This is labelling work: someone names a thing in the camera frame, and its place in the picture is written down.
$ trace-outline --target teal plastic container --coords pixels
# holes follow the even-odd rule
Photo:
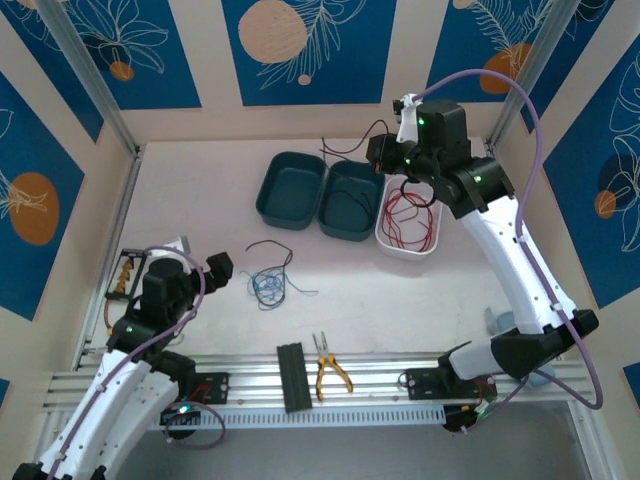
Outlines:
[[[289,230],[307,228],[318,208],[325,168],[321,158],[306,153],[273,157],[256,199],[262,220]]]
[[[373,232],[384,190],[384,175],[368,163],[340,161],[325,182],[318,222],[330,237],[362,242]]]

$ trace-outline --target pliers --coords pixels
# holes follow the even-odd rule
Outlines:
[[[322,343],[319,343],[316,334],[313,334],[313,342],[316,344],[316,349],[318,350],[318,378],[316,379],[316,396],[318,397],[318,400],[322,401],[324,399],[324,395],[322,394],[322,378],[324,377],[324,370],[327,363],[329,363],[329,365],[331,365],[333,369],[340,374],[347,384],[347,390],[349,393],[353,392],[353,382],[349,378],[349,375],[342,369],[342,367],[340,367],[340,365],[338,365],[338,362],[336,362],[336,356],[329,353],[327,338],[324,336],[324,332],[320,334],[320,338],[322,339]]]

